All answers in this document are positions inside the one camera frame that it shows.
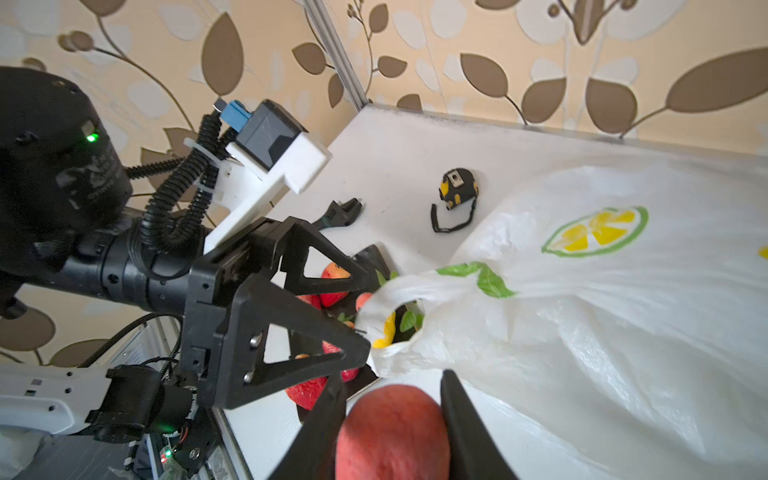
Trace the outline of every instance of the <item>white plastic bag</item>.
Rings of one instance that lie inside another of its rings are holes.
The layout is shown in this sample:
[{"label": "white plastic bag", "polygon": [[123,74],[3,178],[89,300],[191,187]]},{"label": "white plastic bag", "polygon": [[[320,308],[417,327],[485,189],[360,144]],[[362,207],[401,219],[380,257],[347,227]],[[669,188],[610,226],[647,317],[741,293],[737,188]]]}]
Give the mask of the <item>white plastic bag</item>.
[{"label": "white plastic bag", "polygon": [[763,175],[564,170],[515,188],[455,266],[388,282],[357,326],[382,338],[387,315],[420,300],[423,328],[372,350],[376,373],[454,369],[586,468],[766,478],[767,247]]}]

